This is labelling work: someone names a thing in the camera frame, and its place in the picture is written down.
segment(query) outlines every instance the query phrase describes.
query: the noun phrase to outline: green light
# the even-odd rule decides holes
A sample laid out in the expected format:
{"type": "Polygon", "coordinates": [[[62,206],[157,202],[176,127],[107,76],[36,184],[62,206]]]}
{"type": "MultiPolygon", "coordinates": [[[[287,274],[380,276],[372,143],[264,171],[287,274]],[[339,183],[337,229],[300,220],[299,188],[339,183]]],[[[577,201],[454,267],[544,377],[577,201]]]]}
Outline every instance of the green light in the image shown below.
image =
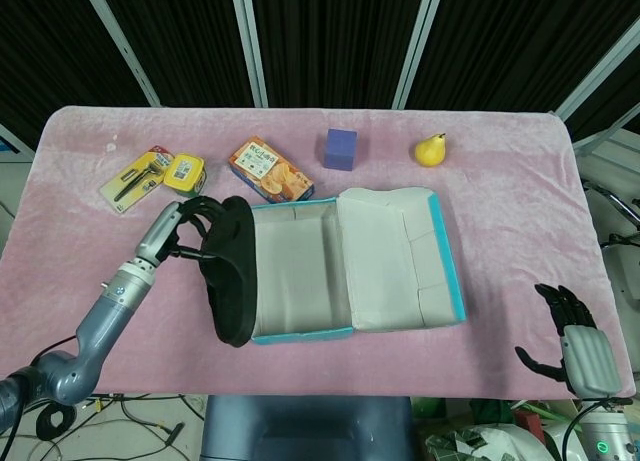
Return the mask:
{"type": "Polygon", "coordinates": [[[596,448],[598,448],[598,451],[600,451],[602,454],[607,454],[609,452],[609,445],[604,441],[598,441],[598,444],[596,444],[596,448]]]}

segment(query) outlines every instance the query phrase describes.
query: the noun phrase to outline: yellow pear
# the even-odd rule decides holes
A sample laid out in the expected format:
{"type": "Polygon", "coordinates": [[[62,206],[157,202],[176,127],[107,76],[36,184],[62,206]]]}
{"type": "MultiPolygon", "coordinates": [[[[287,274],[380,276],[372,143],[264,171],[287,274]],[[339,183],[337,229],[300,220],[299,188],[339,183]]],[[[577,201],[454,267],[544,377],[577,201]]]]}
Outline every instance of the yellow pear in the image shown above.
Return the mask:
{"type": "Polygon", "coordinates": [[[444,160],[444,133],[436,134],[416,145],[416,161],[423,166],[437,166],[444,160]]]}

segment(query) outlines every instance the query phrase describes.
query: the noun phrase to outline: packaged tool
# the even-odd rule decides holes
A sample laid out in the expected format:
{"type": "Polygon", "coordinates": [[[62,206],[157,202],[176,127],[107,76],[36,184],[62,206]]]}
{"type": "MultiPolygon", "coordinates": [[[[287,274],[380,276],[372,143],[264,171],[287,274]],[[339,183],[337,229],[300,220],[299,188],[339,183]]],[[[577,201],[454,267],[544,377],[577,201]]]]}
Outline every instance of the packaged tool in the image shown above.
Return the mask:
{"type": "Polygon", "coordinates": [[[154,146],[102,186],[100,194],[118,213],[124,213],[162,184],[171,161],[169,151],[154,146]]]}

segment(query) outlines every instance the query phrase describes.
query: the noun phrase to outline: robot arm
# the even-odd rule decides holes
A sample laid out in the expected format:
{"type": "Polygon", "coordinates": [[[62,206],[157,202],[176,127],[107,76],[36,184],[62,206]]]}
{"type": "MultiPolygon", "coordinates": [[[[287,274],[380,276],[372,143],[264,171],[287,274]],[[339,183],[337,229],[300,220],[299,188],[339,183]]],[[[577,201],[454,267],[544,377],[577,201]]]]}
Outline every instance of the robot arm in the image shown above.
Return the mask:
{"type": "Polygon", "coordinates": [[[561,366],[538,363],[520,346],[515,348],[516,354],[534,373],[566,383],[569,391],[582,400],[595,401],[585,403],[588,406],[579,415],[584,415],[580,424],[589,460],[634,461],[635,446],[624,414],[615,407],[615,398],[604,402],[621,389],[607,336],[597,329],[584,303],[567,288],[537,284],[535,289],[549,305],[558,330],[561,366]]]}
{"type": "MultiPolygon", "coordinates": [[[[246,205],[241,198],[235,199],[246,205]]],[[[0,432],[11,427],[20,410],[33,401],[49,398],[72,405],[90,396],[107,355],[153,286],[156,268],[169,255],[199,260],[215,258],[179,246],[178,225],[190,222],[204,238],[208,230],[196,215],[213,224],[225,212],[223,205],[206,197],[169,204],[138,244],[136,256],[103,284],[102,294],[76,330],[78,355],[64,351],[46,353],[0,382],[0,432]]]]}

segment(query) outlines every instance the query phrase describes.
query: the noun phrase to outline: open box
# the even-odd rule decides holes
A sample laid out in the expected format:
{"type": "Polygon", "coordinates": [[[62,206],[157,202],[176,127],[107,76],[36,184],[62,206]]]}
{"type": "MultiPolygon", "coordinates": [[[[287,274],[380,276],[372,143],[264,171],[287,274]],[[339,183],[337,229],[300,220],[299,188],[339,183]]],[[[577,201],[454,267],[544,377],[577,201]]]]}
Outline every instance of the open box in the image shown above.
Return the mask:
{"type": "Polygon", "coordinates": [[[253,208],[258,344],[465,320],[436,194],[352,188],[253,208]]]}

